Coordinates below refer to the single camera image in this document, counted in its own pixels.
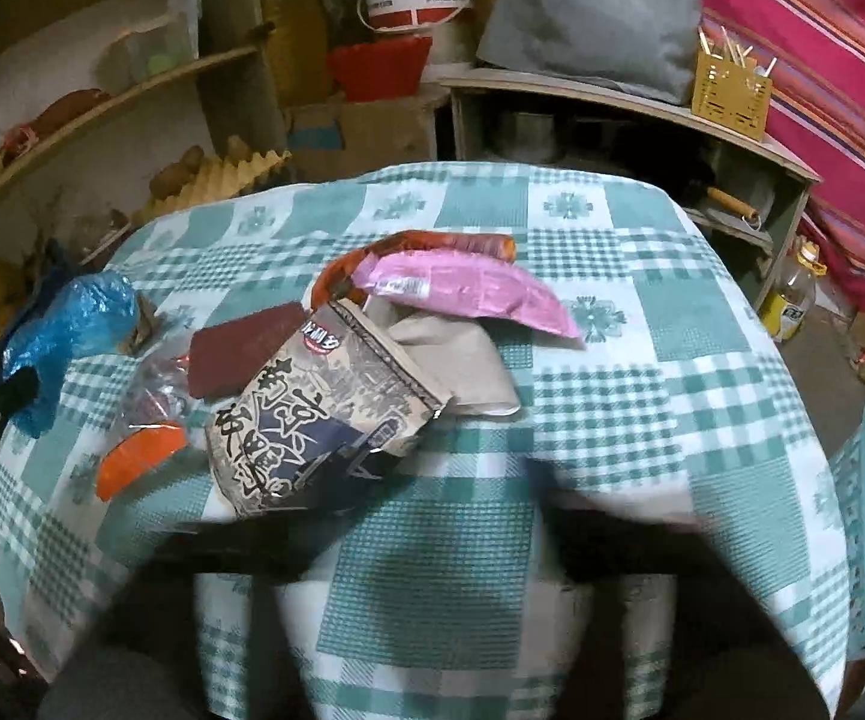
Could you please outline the long orange wrapper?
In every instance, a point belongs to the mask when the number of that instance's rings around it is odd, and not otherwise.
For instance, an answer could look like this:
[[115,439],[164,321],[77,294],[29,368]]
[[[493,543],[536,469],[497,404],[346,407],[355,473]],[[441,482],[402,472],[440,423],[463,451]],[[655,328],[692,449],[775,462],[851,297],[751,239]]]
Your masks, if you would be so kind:
[[494,234],[494,232],[435,232],[408,229],[395,232],[387,238],[377,239],[369,244],[350,250],[336,259],[328,262],[320,271],[316,282],[312,284],[309,304],[312,309],[319,309],[322,304],[332,298],[348,298],[362,307],[366,301],[366,293],[351,284],[353,271],[366,260],[369,255],[385,257],[385,255],[410,252],[410,250],[457,250],[469,254],[488,255],[501,262],[512,263],[517,255],[517,244],[512,236]]

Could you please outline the grey cushion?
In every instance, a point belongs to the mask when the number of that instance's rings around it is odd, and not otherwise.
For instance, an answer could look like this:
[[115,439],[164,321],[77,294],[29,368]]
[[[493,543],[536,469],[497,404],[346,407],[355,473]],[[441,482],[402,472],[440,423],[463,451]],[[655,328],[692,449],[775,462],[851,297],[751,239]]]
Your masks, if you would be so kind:
[[496,0],[476,57],[683,106],[701,15],[702,0]]

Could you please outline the oil bottle yellow cap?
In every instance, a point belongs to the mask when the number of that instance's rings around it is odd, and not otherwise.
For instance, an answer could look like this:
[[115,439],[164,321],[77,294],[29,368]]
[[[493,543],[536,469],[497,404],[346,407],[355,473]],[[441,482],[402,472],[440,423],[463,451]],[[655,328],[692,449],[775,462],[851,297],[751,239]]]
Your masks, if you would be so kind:
[[816,287],[825,275],[826,265],[818,244],[798,236],[759,309],[759,320],[775,344],[789,341],[798,332],[815,304]]

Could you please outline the white face mask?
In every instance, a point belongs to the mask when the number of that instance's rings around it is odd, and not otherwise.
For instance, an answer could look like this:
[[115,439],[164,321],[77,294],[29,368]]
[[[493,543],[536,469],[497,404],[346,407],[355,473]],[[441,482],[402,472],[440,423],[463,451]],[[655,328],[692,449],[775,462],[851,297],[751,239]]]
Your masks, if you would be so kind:
[[382,298],[364,312],[452,394],[447,411],[475,418],[512,418],[522,408],[514,377],[476,320],[442,316]]

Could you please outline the dark red square pad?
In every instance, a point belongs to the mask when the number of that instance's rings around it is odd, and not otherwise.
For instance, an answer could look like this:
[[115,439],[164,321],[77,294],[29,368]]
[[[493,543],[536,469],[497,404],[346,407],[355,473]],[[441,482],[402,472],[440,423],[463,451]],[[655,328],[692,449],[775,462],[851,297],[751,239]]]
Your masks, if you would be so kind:
[[304,323],[299,302],[202,328],[188,348],[188,392],[202,400],[234,397]]

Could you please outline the wooden wall shelf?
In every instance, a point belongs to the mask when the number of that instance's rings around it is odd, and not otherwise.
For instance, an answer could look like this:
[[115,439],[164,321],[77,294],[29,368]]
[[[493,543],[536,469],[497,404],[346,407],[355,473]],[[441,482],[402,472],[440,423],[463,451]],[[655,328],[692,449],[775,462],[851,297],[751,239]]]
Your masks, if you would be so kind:
[[284,151],[260,0],[0,0],[0,257],[69,238],[190,146]]

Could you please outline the red plastic basin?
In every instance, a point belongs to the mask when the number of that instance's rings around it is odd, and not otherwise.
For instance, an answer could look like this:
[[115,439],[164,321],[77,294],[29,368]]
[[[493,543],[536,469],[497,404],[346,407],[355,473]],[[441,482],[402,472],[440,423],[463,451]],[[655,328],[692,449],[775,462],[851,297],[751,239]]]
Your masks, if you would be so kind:
[[430,36],[337,47],[327,55],[327,68],[348,103],[408,98],[418,91],[431,47]]

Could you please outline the printed paper noodle cup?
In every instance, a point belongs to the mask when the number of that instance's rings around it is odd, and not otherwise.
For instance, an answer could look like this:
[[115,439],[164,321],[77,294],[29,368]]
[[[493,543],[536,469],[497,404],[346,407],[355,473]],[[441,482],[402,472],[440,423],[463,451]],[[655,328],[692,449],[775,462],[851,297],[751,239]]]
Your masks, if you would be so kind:
[[336,481],[388,475],[452,392],[348,299],[322,305],[206,427],[216,488],[239,517],[299,509]]

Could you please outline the wooden handled tool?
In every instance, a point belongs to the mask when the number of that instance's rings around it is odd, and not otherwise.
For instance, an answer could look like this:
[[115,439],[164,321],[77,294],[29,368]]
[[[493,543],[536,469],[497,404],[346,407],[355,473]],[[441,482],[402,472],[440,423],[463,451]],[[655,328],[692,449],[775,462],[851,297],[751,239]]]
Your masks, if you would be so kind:
[[723,190],[720,190],[720,188],[717,187],[709,187],[706,190],[706,197],[709,202],[715,203],[717,206],[720,206],[723,210],[729,211],[729,213],[732,213],[734,216],[738,216],[752,229],[759,229],[761,227],[759,211],[749,203],[737,199],[734,195],[723,192]]

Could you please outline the blue plastic bag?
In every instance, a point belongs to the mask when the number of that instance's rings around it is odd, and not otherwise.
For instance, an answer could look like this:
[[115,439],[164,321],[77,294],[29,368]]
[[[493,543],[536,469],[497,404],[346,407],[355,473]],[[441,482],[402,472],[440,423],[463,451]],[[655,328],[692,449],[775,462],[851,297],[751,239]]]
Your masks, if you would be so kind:
[[55,421],[63,380],[75,359],[112,353],[138,322],[138,293],[117,271],[73,278],[40,317],[24,323],[3,351],[3,376],[30,367],[37,395],[13,418],[29,437],[40,437]]

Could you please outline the pink plastic wrapper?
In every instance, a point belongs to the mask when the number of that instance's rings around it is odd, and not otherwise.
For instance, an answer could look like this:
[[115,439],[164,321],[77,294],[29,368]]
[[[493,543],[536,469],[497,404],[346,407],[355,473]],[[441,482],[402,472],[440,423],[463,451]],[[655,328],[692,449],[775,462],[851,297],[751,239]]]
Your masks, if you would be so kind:
[[569,310],[522,266],[462,250],[369,254],[351,283],[371,296],[464,319],[503,319],[531,330],[579,340]]

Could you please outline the clear plastic bag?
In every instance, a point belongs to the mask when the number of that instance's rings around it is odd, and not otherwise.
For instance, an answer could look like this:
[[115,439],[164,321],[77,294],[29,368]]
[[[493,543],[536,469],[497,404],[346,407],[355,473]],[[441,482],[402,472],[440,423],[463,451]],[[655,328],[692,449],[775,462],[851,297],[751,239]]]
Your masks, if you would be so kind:
[[187,353],[156,353],[140,362],[128,385],[120,416],[127,429],[138,431],[166,424],[184,427],[190,410]]

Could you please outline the yellow egg tray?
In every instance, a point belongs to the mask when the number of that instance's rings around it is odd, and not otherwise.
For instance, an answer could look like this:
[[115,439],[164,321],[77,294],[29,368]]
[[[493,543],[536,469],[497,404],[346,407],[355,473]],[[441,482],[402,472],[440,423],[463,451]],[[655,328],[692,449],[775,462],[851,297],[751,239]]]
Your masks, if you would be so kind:
[[259,192],[283,174],[289,161],[289,151],[280,154],[274,149],[266,153],[254,153],[249,160],[238,163],[208,156],[192,181],[165,199],[149,199],[140,210],[133,213],[131,222],[135,226],[143,226],[170,213]]

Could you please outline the grey low shelf unit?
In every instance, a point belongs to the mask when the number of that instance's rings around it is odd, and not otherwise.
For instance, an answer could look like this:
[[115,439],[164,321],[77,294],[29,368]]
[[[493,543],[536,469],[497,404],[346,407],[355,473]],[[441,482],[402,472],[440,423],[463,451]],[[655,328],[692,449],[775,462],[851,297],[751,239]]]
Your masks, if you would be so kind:
[[[624,176],[683,206],[755,307],[763,305],[819,183],[776,138],[761,142],[686,107],[546,75],[474,68],[447,76],[455,154]],[[754,206],[761,227],[709,202],[717,187]]]

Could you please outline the yellow chopstick holder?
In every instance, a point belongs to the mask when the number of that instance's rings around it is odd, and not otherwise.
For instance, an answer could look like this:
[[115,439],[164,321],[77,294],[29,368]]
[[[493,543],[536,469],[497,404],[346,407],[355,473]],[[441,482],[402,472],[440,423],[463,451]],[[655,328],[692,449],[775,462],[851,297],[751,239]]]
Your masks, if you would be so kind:
[[698,31],[691,112],[761,142],[773,93],[774,62],[759,65],[752,46],[742,46],[722,28],[719,39]]

